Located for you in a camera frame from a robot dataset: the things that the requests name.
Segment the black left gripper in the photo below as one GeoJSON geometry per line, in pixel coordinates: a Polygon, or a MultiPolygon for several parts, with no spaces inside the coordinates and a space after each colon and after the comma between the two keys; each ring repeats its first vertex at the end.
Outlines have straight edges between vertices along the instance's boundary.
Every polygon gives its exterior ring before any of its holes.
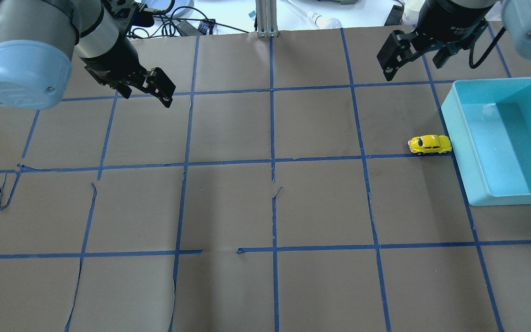
{"type": "Polygon", "coordinates": [[[175,83],[160,67],[146,70],[126,36],[145,8],[135,0],[81,0],[79,58],[99,84],[116,89],[122,98],[129,99],[134,87],[170,108],[175,83]]]}

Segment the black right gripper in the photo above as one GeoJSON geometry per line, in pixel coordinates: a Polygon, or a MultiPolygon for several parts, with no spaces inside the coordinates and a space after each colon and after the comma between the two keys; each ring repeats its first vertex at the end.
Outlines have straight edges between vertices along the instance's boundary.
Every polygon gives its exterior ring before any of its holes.
{"type": "Polygon", "coordinates": [[[419,59],[422,49],[444,44],[433,57],[436,69],[442,69],[461,48],[470,49],[478,39],[477,26],[495,5],[495,0],[426,0],[412,32],[392,31],[377,54],[386,81],[398,70],[419,59]]]}

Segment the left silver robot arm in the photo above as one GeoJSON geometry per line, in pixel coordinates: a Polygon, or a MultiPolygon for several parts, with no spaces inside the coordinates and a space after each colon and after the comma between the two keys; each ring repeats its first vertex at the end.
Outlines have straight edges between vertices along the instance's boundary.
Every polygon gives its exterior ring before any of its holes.
{"type": "Polygon", "coordinates": [[[0,0],[0,103],[56,106],[77,57],[97,84],[125,99],[137,89],[170,107],[175,84],[161,68],[145,69],[127,38],[157,13],[136,0],[0,0]]]}

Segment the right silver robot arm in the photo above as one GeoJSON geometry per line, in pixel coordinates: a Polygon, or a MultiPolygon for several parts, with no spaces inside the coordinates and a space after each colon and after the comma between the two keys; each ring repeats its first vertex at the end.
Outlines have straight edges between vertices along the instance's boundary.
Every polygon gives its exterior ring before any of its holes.
{"type": "Polygon", "coordinates": [[[387,81],[409,62],[434,51],[437,69],[460,50],[469,52],[469,67],[482,65],[502,36],[508,32],[516,52],[531,61],[531,0],[503,0],[503,27],[479,59],[474,58],[476,42],[488,27],[485,16],[494,0],[426,0],[419,21],[411,32],[395,30],[381,46],[377,60],[387,81]]]}

